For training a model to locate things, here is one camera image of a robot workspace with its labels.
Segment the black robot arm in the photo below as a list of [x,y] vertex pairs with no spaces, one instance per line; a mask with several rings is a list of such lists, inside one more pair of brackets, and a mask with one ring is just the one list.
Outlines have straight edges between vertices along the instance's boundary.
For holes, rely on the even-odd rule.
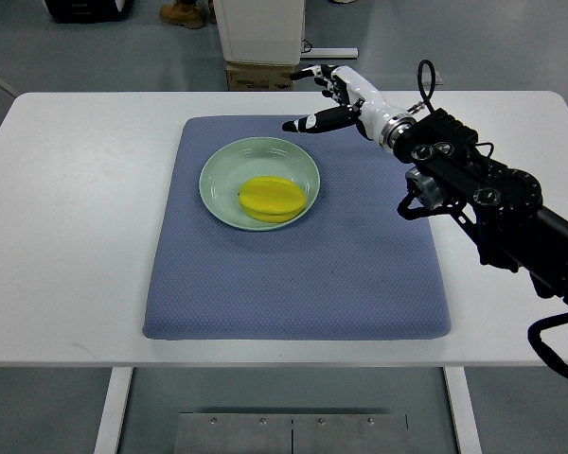
[[[433,107],[435,83],[424,83],[425,75],[435,75],[428,60],[417,69],[428,115],[399,127],[390,141],[395,156],[411,165],[399,215],[450,216],[476,245],[481,264],[526,269],[538,296],[557,296],[568,305],[568,221],[544,206],[534,176],[482,154],[476,131]],[[528,328],[527,338],[537,356],[568,379],[568,364],[541,338],[543,331],[565,324],[568,312],[541,319]]]

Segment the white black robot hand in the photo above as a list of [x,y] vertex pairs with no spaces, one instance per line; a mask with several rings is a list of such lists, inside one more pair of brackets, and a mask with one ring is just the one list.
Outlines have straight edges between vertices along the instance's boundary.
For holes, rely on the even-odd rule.
[[292,80],[305,78],[314,79],[323,96],[337,105],[287,121],[282,125],[284,131],[323,133],[354,126],[365,139],[391,149],[416,123],[410,113],[388,104],[376,87],[348,66],[319,64],[291,74]]

